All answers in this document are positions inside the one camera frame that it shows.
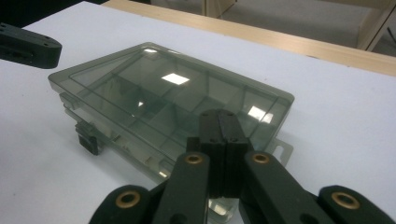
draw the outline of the black plastic part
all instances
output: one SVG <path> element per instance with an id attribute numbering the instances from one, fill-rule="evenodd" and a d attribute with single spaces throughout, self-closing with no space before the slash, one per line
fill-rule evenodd
<path id="1" fill-rule="evenodd" d="M 323 188 L 318 196 L 318 204 L 339 224 L 395 223 L 361 194 L 340 186 Z"/>
<path id="2" fill-rule="evenodd" d="M 209 158 L 187 152 L 177 158 L 153 224 L 204 224 L 208 210 Z"/>
<path id="3" fill-rule="evenodd" d="M 0 59 L 38 68 L 58 66 L 62 45 L 45 35 L 0 23 Z"/>
<path id="4" fill-rule="evenodd" d="M 238 198 L 243 184 L 243 158 L 253 147 L 236 115 L 227 110 L 203 112 L 200 116 L 199 141 L 189 139 L 188 147 L 199 148 L 210 157 L 210 198 Z"/>
<path id="5" fill-rule="evenodd" d="M 113 190 L 93 214 L 90 224 L 140 224 L 149 208 L 149 191 L 138 186 Z"/>
<path id="6" fill-rule="evenodd" d="M 245 224 L 267 224 L 265 217 L 261 211 L 258 211 L 256 207 L 250 206 L 243 201 L 239 201 L 239 213 Z"/>
<path id="7" fill-rule="evenodd" d="M 333 223 L 275 157 L 251 151 L 245 162 L 243 192 L 251 190 L 268 223 Z"/>
<path id="8" fill-rule="evenodd" d="M 150 194 L 150 202 L 149 202 L 149 207 L 146 212 L 146 217 L 144 219 L 143 223 L 151 223 L 152 219 L 154 219 L 154 214 L 157 212 L 157 208 L 160 205 L 161 198 L 163 196 L 163 192 L 165 191 L 166 185 L 168 181 L 165 180 L 163 181 L 160 185 L 152 189 L 149 194 Z"/>
<path id="9" fill-rule="evenodd" d="M 253 150 L 248 138 L 245 137 L 237 116 L 229 111 L 219 111 L 219 126 L 226 140 L 225 172 L 222 197 L 239 198 L 243 186 L 242 168 L 244 156 Z"/>
<path id="10" fill-rule="evenodd" d="M 210 157 L 209 197 L 219 198 L 224 188 L 225 141 L 217 110 L 208 110 L 199 118 L 199 151 Z"/>
<path id="11" fill-rule="evenodd" d="M 98 141 L 96 137 L 88 135 L 84 130 L 80 128 L 80 125 L 76 125 L 76 132 L 78 133 L 78 141 L 84 146 L 92 155 L 99 155 Z"/>

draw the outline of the wooden table edge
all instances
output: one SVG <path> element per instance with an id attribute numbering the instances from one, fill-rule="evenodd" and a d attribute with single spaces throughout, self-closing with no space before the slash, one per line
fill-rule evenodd
<path id="1" fill-rule="evenodd" d="M 396 77 L 396 57 L 127 0 L 110 0 L 103 6 Z"/>

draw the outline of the transparent plastic box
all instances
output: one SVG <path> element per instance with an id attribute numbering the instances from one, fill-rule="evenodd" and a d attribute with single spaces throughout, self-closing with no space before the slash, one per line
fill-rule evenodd
<path id="1" fill-rule="evenodd" d="M 198 136 L 203 111 L 235 113 L 255 150 L 271 152 L 294 100 L 287 92 L 152 43 L 54 73 L 49 82 L 77 121 L 84 147 L 110 146 L 158 183 L 171 174 L 187 138 Z M 283 153 L 285 164 L 290 151 Z M 214 223 L 226 222 L 235 209 L 226 199 L 210 200 L 209 207 Z"/>

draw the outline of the white table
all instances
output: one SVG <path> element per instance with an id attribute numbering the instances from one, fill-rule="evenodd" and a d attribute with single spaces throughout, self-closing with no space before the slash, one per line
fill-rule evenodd
<path id="1" fill-rule="evenodd" d="M 0 223 L 87 223 L 111 190 L 154 187 L 112 150 L 84 150 L 47 80 L 147 41 L 294 94 L 278 135 L 294 146 L 291 174 L 313 193 L 354 189 L 396 219 L 396 77 L 88 3 L 27 29 L 64 48 L 51 70 L 0 61 Z"/>

